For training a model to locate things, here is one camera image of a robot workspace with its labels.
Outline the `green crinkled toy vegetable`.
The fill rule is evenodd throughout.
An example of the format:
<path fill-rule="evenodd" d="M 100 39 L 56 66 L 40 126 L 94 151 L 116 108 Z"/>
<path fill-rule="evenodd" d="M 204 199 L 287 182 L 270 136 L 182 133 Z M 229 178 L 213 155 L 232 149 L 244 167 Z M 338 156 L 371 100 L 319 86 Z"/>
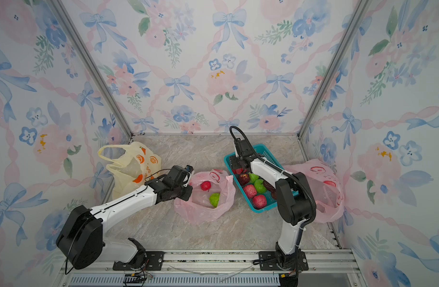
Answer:
<path fill-rule="evenodd" d="M 260 177 L 254 173 L 249 173 L 249 183 L 254 184 L 256 180 L 260 179 Z"/>

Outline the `dark red apple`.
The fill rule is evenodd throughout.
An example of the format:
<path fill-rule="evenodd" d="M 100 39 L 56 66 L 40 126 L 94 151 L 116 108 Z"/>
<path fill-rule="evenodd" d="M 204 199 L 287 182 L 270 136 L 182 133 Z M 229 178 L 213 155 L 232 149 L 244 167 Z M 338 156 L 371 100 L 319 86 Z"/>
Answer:
<path fill-rule="evenodd" d="M 241 173 L 238 175 L 237 180 L 239 181 L 241 186 L 245 186 L 250 183 L 250 176 L 248 173 Z"/>

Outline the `dark purple crinkled vegetable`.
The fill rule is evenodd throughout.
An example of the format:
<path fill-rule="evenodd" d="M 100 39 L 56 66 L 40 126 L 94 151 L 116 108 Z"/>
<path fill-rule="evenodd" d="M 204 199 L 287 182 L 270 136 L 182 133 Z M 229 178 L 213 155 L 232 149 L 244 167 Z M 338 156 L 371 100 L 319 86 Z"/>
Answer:
<path fill-rule="evenodd" d="M 275 187 L 265 180 L 263 181 L 263 186 L 266 188 L 267 191 L 270 191 L 271 193 L 274 193 L 276 191 Z"/>

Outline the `yellow knotted plastic bag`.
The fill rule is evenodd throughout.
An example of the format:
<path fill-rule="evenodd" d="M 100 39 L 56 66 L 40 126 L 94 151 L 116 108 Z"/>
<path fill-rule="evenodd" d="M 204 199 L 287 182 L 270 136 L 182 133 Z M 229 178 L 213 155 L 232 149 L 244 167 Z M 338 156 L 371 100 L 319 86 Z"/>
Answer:
<path fill-rule="evenodd" d="M 124 154 L 117 159 L 104 156 L 107 148 L 122 149 Z M 128 145 L 106 145 L 98 151 L 98 156 L 110 164 L 107 170 L 114 177 L 111 198 L 116 200 L 136 190 L 145 181 L 158 176 L 162 169 L 162 158 L 140 142 Z"/>

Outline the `pink printed plastic bag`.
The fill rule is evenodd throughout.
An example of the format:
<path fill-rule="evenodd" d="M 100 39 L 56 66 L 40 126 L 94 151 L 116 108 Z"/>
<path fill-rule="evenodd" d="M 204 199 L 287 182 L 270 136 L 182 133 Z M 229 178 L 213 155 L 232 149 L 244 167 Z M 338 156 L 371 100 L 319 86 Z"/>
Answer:
<path fill-rule="evenodd" d="M 342 217 L 345 193 L 330 167 L 318 159 L 312 159 L 298 165 L 286 165 L 284 169 L 306 176 L 316 203 L 316 223 L 334 222 Z"/>

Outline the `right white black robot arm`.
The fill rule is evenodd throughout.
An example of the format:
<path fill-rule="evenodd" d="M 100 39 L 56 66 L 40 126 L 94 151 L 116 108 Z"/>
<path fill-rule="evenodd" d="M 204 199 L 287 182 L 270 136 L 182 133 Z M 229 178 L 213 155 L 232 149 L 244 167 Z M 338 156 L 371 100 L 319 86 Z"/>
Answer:
<path fill-rule="evenodd" d="M 276 243 L 275 262 L 282 270 L 299 271 L 300 242 L 306 225 L 316 217 L 316 203 L 303 173 L 290 173 L 256 152 L 246 137 L 234 138 L 233 167 L 251 171 L 275 189 L 281 235 Z"/>

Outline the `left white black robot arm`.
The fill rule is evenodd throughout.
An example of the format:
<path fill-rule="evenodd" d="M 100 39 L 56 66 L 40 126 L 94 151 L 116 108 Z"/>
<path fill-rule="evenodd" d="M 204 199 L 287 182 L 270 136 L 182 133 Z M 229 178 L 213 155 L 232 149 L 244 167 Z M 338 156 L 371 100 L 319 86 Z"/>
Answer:
<path fill-rule="evenodd" d="M 190 165 L 175 165 L 167 174 L 147 181 L 116 200 L 93 208 L 76 207 L 56 240 L 65 256 L 66 270 L 85 269 L 97 261 L 113 261 L 133 270 L 142 270 L 149 261 L 143 245 L 133 238 L 106 239 L 105 233 L 145 208 L 174 199 L 187 201 L 193 191 L 189 184 L 193 173 Z"/>

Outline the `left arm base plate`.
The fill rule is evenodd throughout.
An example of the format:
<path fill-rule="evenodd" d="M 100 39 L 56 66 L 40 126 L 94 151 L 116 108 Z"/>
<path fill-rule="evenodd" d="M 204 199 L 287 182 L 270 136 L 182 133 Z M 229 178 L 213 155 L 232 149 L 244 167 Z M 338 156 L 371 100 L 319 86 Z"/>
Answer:
<path fill-rule="evenodd" d="M 113 265 L 114 271 L 161 271 L 164 262 L 163 251 L 146 251 L 137 253 L 129 263 L 117 261 Z"/>

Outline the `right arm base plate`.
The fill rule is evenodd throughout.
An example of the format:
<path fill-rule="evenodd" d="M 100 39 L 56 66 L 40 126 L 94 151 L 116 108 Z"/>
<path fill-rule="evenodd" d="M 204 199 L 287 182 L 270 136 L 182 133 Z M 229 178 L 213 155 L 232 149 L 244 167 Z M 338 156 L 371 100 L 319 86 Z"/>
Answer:
<path fill-rule="evenodd" d="M 261 271 L 308 271 L 308 260 L 302 250 L 291 255 L 277 254 L 276 251 L 260 251 L 253 265 L 259 266 Z"/>

